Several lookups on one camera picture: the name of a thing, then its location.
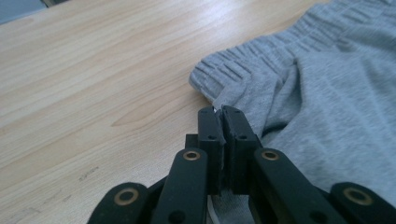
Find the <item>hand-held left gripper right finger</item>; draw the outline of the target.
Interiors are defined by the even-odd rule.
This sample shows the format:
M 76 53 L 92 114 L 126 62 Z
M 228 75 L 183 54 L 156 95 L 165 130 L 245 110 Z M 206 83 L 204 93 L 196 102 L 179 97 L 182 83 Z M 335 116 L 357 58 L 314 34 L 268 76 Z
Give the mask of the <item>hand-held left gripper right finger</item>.
M 249 163 L 259 147 L 245 114 L 234 107 L 222 108 L 225 146 L 225 177 L 233 194 L 248 194 Z

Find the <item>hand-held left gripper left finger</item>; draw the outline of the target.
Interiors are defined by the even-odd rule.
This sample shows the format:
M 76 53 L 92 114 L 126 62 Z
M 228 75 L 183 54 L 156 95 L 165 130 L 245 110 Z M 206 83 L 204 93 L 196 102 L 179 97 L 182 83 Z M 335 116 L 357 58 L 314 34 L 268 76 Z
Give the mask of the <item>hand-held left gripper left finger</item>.
M 222 127 L 212 106 L 198 112 L 198 133 L 186 135 L 185 147 L 197 147 L 207 154 L 207 192 L 220 195 L 223 168 Z

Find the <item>grey pants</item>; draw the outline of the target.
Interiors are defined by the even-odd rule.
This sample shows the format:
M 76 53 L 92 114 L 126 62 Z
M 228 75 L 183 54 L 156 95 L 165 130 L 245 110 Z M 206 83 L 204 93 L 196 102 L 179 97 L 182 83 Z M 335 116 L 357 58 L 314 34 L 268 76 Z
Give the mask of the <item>grey pants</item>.
M 316 187 L 396 206 L 396 0 L 317 4 L 287 30 L 203 58 L 191 85 L 242 110 Z

